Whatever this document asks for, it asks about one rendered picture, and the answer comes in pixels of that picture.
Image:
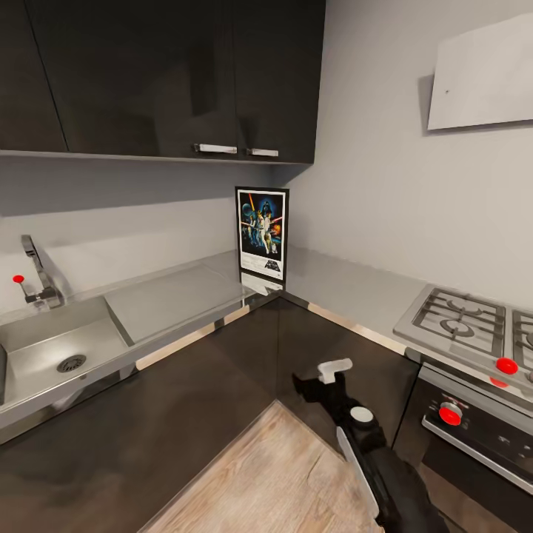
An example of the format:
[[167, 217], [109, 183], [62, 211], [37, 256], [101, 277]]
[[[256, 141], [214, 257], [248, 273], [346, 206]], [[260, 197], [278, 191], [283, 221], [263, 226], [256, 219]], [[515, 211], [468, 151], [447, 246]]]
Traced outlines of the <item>poster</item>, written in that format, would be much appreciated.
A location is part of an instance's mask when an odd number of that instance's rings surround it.
[[235, 187], [238, 266], [286, 283], [289, 189]]

